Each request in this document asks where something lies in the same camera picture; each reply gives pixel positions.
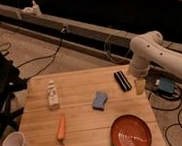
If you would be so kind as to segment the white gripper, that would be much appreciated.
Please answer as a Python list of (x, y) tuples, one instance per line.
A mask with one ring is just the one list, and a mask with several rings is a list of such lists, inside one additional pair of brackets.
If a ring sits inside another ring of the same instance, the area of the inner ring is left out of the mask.
[(132, 74), (133, 77), (137, 78), (134, 81), (134, 85), (136, 86), (136, 93), (137, 94), (143, 94), (145, 90), (145, 85), (144, 85), (144, 77), (147, 76), (149, 72), (149, 64), (142, 64), (142, 65), (135, 65), (135, 64), (130, 64), (129, 73)]

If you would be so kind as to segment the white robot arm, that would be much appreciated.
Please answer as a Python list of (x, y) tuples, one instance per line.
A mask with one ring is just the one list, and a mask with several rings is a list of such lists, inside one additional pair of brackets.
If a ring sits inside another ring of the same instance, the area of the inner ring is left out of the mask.
[(150, 62), (155, 62), (182, 80), (182, 54), (163, 47), (162, 41), (162, 35), (158, 31), (149, 31), (131, 39), (129, 48), (133, 52), (133, 57), (128, 71), (134, 77), (147, 76)]

